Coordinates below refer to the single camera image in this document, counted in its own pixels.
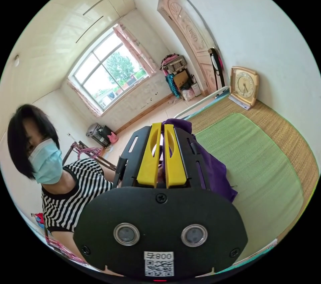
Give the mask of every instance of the door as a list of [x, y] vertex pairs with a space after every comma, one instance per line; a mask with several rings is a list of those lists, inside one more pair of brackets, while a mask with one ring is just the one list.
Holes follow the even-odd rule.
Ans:
[[[204, 21], [188, 0], [159, 0], [159, 13], [173, 29], [186, 49], [193, 66], [207, 85], [209, 93], [216, 91], [215, 74], [209, 48], [217, 48]], [[219, 77], [218, 89], [221, 88]]]

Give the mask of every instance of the floor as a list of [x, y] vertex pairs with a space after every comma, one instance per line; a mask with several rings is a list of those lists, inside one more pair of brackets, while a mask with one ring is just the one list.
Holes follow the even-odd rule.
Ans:
[[[122, 132], [120, 132], [118, 134], [119, 140], [112, 146], [112, 149], [104, 155], [104, 158], [107, 159], [112, 164], [117, 165], [119, 156], [123, 152], [123, 149], [125, 148], [132, 134], [136, 130], [144, 126], [149, 126], [153, 123], [162, 122], [164, 120], [167, 120], [168, 118], [173, 118], [175, 115], [187, 109], [188, 107], [195, 104], [196, 102], [200, 101], [202, 98], [203, 96], [201, 95], [193, 98], [191, 101], [185, 101], [183, 99], [176, 99], [173, 96], [168, 102], [155, 108], [153, 111], [151, 111], [144, 117], [140, 118], [138, 121], [133, 123], [131, 126], [127, 127]], [[186, 113], [184, 116], [190, 115], [202, 109], [213, 100], [214, 99], [209, 99], [205, 101], [201, 105], [197, 106], [193, 110]]]

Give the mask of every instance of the striped shirt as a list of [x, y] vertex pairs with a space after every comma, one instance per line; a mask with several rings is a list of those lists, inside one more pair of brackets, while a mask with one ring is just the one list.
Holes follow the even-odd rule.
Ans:
[[98, 195], [111, 190], [112, 183], [94, 159], [78, 160], [64, 166], [75, 179], [75, 187], [67, 194], [53, 195], [42, 188], [43, 219], [49, 232], [74, 232], [84, 207]]

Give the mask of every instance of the curtain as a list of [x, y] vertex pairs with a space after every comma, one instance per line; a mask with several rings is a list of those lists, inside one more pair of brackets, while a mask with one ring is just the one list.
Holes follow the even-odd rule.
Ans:
[[137, 62], [147, 72], [149, 77], [157, 73], [159, 67], [148, 54], [146, 49], [140, 42], [128, 31], [128, 29], [121, 23], [113, 27], [116, 36], [123, 42], [124, 46], [129, 50]]
[[78, 95], [78, 97], [85, 103], [89, 111], [96, 118], [100, 118], [102, 115], [102, 111], [98, 107], [94, 106], [69, 79], [67, 79], [67, 84]]

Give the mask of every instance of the face mask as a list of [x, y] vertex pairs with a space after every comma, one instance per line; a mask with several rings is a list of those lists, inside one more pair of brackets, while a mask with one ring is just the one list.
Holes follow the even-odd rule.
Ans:
[[63, 173], [61, 151], [52, 139], [40, 143], [32, 152], [29, 161], [35, 171], [38, 184], [56, 184]]

